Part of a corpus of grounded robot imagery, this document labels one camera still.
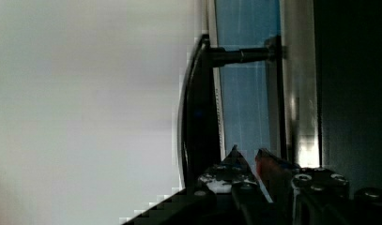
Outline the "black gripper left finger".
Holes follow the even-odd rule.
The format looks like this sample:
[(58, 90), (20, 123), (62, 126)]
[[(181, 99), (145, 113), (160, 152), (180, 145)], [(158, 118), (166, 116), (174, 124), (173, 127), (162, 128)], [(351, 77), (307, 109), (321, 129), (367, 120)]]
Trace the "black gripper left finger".
[(185, 188), (121, 225), (272, 225), (272, 201), (234, 148), (201, 173), (183, 172)]

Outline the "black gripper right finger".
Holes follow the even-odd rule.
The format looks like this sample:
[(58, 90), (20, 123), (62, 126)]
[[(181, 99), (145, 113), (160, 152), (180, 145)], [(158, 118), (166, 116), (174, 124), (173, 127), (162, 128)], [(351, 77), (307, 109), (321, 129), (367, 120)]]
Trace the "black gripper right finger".
[(256, 172), (291, 225), (382, 225), (382, 189), (365, 187), (349, 197), (350, 182), (325, 168), (301, 168), (267, 149)]

